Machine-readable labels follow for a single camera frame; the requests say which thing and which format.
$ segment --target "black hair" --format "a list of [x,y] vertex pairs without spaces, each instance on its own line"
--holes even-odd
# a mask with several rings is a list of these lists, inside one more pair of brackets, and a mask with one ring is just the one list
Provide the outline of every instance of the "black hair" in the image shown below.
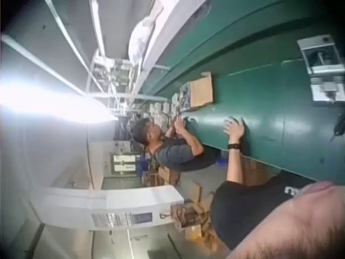
[[148,146],[149,142],[147,141],[147,123],[150,122],[148,118],[140,119],[134,122],[134,125],[130,131],[132,138],[138,142],[143,144],[144,146]]
[[344,259],[345,228],[332,228],[323,241],[307,238],[300,242],[296,237],[284,244],[284,247],[271,249],[269,244],[257,246],[255,255],[236,256],[231,259]]

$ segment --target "black t-shirt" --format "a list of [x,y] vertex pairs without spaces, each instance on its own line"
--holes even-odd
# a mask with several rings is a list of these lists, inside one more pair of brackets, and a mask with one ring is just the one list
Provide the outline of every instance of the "black t-shirt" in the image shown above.
[[211,204],[211,221],[218,237],[233,250],[272,210],[313,182],[286,171],[259,186],[223,182]]
[[184,139],[166,138],[163,145],[155,152],[155,158],[161,166],[180,172],[200,170],[216,162],[219,150],[204,146],[204,152],[194,156],[192,149]]

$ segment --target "forearm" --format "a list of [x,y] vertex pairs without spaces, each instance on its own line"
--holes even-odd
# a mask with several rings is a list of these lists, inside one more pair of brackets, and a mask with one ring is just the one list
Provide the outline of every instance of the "forearm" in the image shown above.
[[226,180],[243,184],[241,154],[239,149],[229,150],[229,164],[227,166]]
[[170,127],[168,131],[166,132],[165,136],[167,138],[172,138],[175,135],[175,129],[174,127]]
[[192,149],[192,153],[194,156],[200,155],[204,152],[203,145],[195,136],[190,134],[185,128],[179,130],[179,133],[186,140],[187,145],[190,146],[190,148]]

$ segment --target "black wristband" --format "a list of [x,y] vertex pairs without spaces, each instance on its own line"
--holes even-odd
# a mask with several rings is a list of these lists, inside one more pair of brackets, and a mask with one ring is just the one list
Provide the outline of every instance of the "black wristband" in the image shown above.
[[228,149],[240,149],[240,144],[228,144]]

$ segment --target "neck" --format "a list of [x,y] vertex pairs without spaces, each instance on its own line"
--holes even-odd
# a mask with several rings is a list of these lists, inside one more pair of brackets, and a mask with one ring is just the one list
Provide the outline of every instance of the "neck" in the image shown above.
[[163,145],[163,141],[161,139],[155,141],[154,143],[150,143],[150,145],[148,146],[150,153],[154,154],[156,150],[162,145]]

